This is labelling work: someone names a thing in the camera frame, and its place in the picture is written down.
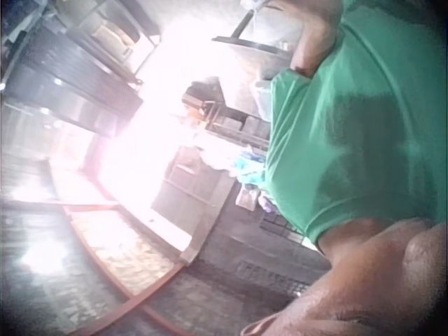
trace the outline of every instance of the floor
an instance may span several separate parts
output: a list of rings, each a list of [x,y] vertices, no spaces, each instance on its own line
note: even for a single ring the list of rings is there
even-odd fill
[[[2,157],[3,196],[23,181],[47,186],[37,162]],[[59,211],[1,213],[2,307],[23,321],[23,335],[65,335],[86,326],[121,303],[90,264]]]

